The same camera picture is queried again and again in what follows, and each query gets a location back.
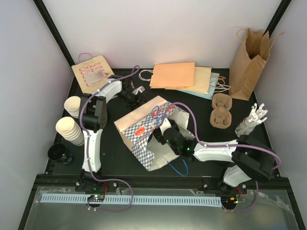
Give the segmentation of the blue checkered paper bag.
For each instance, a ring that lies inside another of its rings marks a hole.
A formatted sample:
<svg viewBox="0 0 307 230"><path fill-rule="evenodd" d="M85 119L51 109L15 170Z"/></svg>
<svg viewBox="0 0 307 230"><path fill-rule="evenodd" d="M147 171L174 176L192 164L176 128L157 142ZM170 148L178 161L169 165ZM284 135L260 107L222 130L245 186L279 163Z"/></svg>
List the blue checkered paper bag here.
<svg viewBox="0 0 307 230"><path fill-rule="evenodd" d="M166 118L175 121L185 138L195 138L187 129L189 113L160 96L114 122L125 145L148 171L160 169L179 157L168 144L160 144L153 136L153 131L159 128Z"/></svg>

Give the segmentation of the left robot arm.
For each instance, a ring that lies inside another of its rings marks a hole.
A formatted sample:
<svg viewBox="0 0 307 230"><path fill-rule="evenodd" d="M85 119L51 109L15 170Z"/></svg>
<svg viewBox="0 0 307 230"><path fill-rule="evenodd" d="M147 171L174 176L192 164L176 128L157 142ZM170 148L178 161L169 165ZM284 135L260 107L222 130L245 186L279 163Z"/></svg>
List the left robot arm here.
<svg viewBox="0 0 307 230"><path fill-rule="evenodd" d="M119 96L128 107L137 108L145 103L144 91L143 86L134 87L132 79L112 75L102 88L81 96L79 124L84 136L84 160L76 185L78 190L97 192L107 187L99 175L101 136L107 124L107 103Z"/></svg>

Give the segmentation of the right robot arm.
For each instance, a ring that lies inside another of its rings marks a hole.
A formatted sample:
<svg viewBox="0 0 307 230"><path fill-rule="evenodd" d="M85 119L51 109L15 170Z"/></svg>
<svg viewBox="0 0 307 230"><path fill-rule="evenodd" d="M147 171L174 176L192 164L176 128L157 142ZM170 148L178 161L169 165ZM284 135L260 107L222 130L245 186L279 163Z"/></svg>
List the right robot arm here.
<svg viewBox="0 0 307 230"><path fill-rule="evenodd" d="M166 119L166 125L153 130L154 138L171 153L189 161L224 161L227 167L218 181L223 193L230 193L238 185L254 180L269 182L274 168L275 152L258 140L241 135L229 142L198 142L195 137L185 137L174 120Z"/></svg>

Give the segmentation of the Cakes printed paper bag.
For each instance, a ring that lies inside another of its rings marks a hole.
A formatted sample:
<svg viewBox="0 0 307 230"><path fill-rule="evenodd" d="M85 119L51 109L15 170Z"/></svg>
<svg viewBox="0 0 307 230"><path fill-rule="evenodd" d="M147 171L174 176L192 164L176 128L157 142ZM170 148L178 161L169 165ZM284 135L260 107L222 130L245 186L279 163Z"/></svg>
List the Cakes printed paper bag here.
<svg viewBox="0 0 307 230"><path fill-rule="evenodd" d="M102 55L93 57L89 53L80 53L79 64L71 68L81 88L82 93L93 93L104 86L113 70Z"/></svg>

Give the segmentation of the orange flat paper bag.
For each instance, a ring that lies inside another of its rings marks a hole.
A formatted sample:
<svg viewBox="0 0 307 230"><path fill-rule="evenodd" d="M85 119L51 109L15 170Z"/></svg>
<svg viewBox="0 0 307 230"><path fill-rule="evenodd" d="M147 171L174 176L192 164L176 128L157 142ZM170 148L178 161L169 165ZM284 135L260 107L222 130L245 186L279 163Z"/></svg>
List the orange flat paper bag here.
<svg viewBox="0 0 307 230"><path fill-rule="evenodd" d="M151 78L145 79L142 73L150 72ZM153 70L142 70L139 78L148 81L153 89L183 89L194 85L195 62L156 64Z"/></svg>

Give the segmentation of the far paper cup stack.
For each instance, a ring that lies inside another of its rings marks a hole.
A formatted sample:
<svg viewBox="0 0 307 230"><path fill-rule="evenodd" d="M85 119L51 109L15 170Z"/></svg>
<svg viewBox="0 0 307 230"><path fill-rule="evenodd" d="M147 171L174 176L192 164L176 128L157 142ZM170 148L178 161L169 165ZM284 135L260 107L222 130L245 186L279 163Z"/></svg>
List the far paper cup stack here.
<svg viewBox="0 0 307 230"><path fill-rule="evenodd" d="M74 118L79 118L81 98L78 96L69 97L65 103L65 110Z"/></svg>

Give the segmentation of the paper cup stack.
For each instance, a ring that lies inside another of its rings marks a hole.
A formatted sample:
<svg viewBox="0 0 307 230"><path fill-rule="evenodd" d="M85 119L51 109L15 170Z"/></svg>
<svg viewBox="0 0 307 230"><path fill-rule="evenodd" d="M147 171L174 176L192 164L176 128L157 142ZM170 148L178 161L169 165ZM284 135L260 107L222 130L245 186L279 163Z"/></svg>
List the paper cup stack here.
<svg viewBox="0 0 307 230"><path fill-rule="evenodd" d="M65 103L65 110L74 118L79 118L81 98L78 96L69 97Z"/></svg>
<svg viewBox="0 0 307 230"><path fill-rule="evenodd" d="M56 131L75 146L84 144L84 135L80 126L71 117L63 117L56 123Z"/></svg>

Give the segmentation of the tan flat paper bag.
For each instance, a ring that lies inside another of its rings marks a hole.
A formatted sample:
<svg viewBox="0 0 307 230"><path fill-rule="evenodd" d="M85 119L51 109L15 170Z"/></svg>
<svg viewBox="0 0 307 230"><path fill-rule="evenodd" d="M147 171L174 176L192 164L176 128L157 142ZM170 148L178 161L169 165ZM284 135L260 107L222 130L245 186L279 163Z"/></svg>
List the tan flat paper bag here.
<svg viewBox="0 0 307 230"><path fill-rule="evenodd" d="M194 85L176 89L179 91L208 93L210 85L212 68L211 67L195 67L194 71Z"/></svg>

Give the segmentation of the near paper cup stack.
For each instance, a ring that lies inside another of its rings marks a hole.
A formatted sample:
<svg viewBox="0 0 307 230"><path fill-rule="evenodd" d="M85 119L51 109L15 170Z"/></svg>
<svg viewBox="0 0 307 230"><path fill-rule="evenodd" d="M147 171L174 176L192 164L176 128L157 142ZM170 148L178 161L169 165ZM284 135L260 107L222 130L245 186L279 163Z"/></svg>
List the near paper cup stack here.
<svg viewBox="0 0 307 230"><path fill-rule="evenodd" d="M71 117L63 117L56 123L56 131L75 146L84 144L84 135L80 126Z"/></svg>

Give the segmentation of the light blue flat paper bag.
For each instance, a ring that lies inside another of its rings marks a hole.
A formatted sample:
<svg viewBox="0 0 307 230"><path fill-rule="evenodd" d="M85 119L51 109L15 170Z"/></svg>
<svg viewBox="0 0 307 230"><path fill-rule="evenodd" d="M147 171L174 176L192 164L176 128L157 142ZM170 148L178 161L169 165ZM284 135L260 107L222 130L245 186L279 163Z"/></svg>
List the light blue flat paper bag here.
<svg viewBox="0 0 307 230"><path fill-rule="evenodd" d="M210 85L207 93L202 92L192 92L187 90L179 90L180 92L188 93L200 98L211 100L215 93L222 93L230 90L231 86L226 85L226 77L220 76L219 73L211 73Z"/></svg>

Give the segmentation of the standing brown paper bag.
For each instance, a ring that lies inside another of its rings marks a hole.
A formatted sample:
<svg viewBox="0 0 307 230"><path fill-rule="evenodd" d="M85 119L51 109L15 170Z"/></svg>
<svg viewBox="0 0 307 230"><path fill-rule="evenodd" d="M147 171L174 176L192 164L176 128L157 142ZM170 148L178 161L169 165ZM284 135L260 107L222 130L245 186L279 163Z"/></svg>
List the standing brown paper bag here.
<svg viewBox="0 0 307 230"><path fill-rule="evenodd" d="M271 55L278 36L269 32L243 29L245 36L238 38L239 49L229 69L229 95L234 99L248 101Z"/></svg>

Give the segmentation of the left black frame post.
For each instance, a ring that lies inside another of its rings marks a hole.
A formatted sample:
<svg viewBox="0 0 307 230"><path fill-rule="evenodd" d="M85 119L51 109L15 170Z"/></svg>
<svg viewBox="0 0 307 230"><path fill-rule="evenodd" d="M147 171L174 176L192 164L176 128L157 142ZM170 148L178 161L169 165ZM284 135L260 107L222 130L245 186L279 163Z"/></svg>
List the left black frame post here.
<svg viewBox="0 0 307 230"><path fill-rule="evenodd" d="M62 54L64 55L67 63L72 66L75 64L73 61L73 58L71 57L71 54L69 53L69 50L66 47L66 44L64 43L64 40L62 39L51 15L49 14L49 11L47 10L47 7L45 6L44 2L42 0L33 0L36 8L40 12L43 20L45 21L48 29L50 30L51 34L53 35L58 47L60 48Z"/></svg>

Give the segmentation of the black frame post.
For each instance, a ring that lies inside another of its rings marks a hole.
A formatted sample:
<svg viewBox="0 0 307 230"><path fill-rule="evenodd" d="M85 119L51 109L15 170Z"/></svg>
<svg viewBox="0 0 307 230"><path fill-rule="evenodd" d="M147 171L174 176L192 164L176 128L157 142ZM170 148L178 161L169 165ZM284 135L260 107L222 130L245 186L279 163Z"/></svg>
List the black frame post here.
<svg viewBox="0 0 307 230"><path fill-rule="evenodd" d="M277 10L275 11L272 19L270 20L264 34L267 32L269 33L269 37L273 34L275 28L277 27L278 23L282 19L284 13L286 12L287 8L291 4L292 0L281 0Z"/></svg>
<svg viewBox="0 0 307 230"><path fill-rule="evenodd" d="M69 53L69 50L66 47L66 44L64 43L64 40L62 39L51 15L49 14L49 11L47 10L47 7L45 6L44 2L42 0L33 0L36 8L40 12L43 20L45 21L48 29L50 30L51 34L53 35L58 47L60 48L62 54L64 55L67 63L72 66L75 64L73 61L73 58L71 57L71 54Z"/></svg>

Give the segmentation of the right black frame post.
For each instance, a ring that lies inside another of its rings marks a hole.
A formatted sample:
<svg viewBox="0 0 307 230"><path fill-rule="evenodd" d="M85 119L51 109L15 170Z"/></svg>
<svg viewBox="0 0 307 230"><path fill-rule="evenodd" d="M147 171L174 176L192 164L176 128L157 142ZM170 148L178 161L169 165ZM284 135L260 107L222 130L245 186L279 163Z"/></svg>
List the right black frame post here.
<svg viewBox="0 0 307 230"><path fill-rule="evenodd" d="M278 23L282 19L284 13L286 12L287 8L291 4L292 0L281 0L277 10L275 11L272 19L270 20L264 34L267 32L269 33L269 37L273 34L275 28L277 27Z"/></svg>

